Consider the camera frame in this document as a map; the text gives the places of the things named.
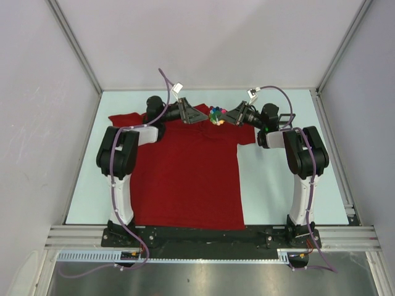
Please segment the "red t-shirt garment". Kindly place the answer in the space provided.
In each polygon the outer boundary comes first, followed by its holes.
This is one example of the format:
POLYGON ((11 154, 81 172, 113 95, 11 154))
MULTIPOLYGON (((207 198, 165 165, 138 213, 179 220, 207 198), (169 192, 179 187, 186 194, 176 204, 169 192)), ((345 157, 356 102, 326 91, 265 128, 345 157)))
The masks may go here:
POLYGON ((165 127, 159 142, 138 149, 130 180, 135 223, 243 230, 237 151, 255 143, 254 128, 208 120, 165 127))

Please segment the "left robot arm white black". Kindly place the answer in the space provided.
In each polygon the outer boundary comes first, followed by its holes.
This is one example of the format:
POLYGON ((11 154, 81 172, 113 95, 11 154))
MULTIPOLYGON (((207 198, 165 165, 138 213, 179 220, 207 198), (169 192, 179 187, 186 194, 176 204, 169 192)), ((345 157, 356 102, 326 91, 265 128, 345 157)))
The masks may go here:
POLYGON ((135 242, 136 231, 129 227, 134 218, 131 206, 130 179, 135 168, 138 148, 159 142, 165 133, 165 122, 181 120, 191 125, 205 121, 208 116, 192 107, 185 97, 171 104, 159 96, 151 96, 146 101, 143 123, 136 126, 117 128, 110 126, 96 156, 96 165, 107 178, 113 212, 109 223, 120 227, 115 232, 115 240, 128 247, 135 242))

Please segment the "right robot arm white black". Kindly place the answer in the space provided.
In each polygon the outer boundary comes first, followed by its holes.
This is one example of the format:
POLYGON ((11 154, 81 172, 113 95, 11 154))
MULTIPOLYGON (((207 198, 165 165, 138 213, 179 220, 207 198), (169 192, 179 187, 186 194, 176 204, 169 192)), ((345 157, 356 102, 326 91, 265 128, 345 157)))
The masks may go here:
POLYGON ((258 112, 243 101, 237 108, 220 113, 220 120, 236 126, 251 125, 259 130, 257 143, 264 149, 284 149, 288 168, 294 175, 293 203, 286 217, 283 237, 291 247, 314 239, 314 202, 318 181, 329 165, 329 155, 315 126, 287 128, 279 107, 267 103, 258 112))

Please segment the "black open small box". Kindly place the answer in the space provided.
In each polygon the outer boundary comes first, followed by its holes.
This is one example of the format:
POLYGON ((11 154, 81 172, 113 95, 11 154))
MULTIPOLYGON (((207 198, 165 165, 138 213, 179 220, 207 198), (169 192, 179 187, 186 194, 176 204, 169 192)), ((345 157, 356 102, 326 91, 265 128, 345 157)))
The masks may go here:
POLYGON ((278 118, 278 124, 280 126, 291 125, 296 114, 295 113, 281 113, 278 118))

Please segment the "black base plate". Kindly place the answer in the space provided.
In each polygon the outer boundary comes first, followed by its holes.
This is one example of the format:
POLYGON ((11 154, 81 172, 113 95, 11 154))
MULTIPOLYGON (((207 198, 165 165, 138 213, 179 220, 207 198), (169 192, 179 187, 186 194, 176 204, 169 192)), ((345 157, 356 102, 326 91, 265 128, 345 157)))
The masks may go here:
POLYGON ((252 243, 268 249, 303 249, 321 247, 317 228, 311 231, 306 226, 294 229, 290 225, 250 225, 242 230, 210 230, 166 226, 122 226, 108 222, 101 237, 102 247, 139 247, 144 242, 150 249, 166 243, 252 243))

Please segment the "aluminium front rail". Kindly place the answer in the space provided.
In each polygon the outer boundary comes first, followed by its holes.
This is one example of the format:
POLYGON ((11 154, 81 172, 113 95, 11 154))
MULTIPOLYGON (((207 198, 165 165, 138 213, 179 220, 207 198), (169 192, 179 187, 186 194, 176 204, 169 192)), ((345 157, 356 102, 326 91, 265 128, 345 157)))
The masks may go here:
MULTIPOLYGON (((373 226, 317 226, 325 251, 380 251, 381 246, 373 226)), ((52 226, 44 243, 45 249, 99 249, 102 225, 52 226)))

